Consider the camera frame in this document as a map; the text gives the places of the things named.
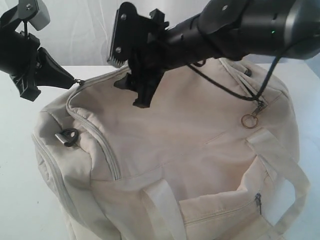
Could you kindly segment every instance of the bag strap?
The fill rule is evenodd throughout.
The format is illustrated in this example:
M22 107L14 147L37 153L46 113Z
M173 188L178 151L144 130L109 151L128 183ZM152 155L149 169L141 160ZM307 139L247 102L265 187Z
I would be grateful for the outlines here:
M141 200L157 240L187 240L180 208L166 180L141 190Z
M255 235L254 238L251 238L250 236L246 238L247 240L256 240L263 234L267 234L272 236L270 239L278 239L279 236L282 236L290 228L302 212L310 188L310 182L299 165L281 146L281 143L277 138L267 129L262 128L258 130L247 139L247 143L262 161L267 162L278 174L283 176L294 186L295 201L275 226L272 227L263 217L260 217L258 222L256 222L256 224L259 225L259 228L255 228L255 231L253 232L256 232L257 229L265 229L265 231L259 236Z

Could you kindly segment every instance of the white table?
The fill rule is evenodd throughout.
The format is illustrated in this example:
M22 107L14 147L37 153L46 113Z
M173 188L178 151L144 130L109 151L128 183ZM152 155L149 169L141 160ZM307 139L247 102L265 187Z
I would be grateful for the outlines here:
M110 66L65 68L79 79L113 69ZM286 237L288 240L320 239L320 79L305 63L282 63L275 74L290 90L300 130L300 165L312 183L305 210ZM5 73L0 72L0 83L0 239L67 240L57 200L38 172L31 141L38 112L65 90L42 87L40 97L31 103L19 98ZM273 221L292 203L293 196L293 187L286 184L279 196L286 201L275 206Z

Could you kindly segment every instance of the metal ring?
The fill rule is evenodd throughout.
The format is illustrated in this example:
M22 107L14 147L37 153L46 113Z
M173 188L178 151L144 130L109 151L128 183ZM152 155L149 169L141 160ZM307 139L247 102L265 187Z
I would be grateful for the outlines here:
M248 126L248 125L246 125L246 124L245 124L245 118L246 118L246 117L252 117L253 120L255 120L255 124L254 124L253 126ZM252 115L252 114L246 114L246 115L244 115L244 116L241 118L241 124L242 124L242 126L244 126L246 129L255 129L255 128L258 126L258 124L259 124L259 119L258 119L256 116Z

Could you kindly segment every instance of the metal screw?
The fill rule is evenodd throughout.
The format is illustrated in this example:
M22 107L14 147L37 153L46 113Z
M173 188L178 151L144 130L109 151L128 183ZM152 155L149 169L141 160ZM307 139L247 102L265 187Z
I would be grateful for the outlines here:
M117 47L117 48L115 49L115 51L119 54L119 53L122 52L122 49L121 49L121 47Z
M120 19L121 19L122 21L127 20L127 15L126 15L126 14L122 14L121 17L120 17Z
M33 8L33 6L30 3L26 5L27 10L31 10L32 8Z

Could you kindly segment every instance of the metal clip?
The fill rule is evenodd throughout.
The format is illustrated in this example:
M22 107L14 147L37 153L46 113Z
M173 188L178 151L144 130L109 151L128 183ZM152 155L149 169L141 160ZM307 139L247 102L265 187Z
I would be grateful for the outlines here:
M265 103L263 101L258 102L258 107L253 111L251 114L246 114L241 118L241 124L244 126L246 129L255 129L258 124L259 124L259 119L257 118L258 114L265 109ZM252 126L249 126L246 124L246 120L248 118L252 118L254 124Z
M75 128L65 129L55 134L55 137L66 147L74 146L79 138L79 132Z

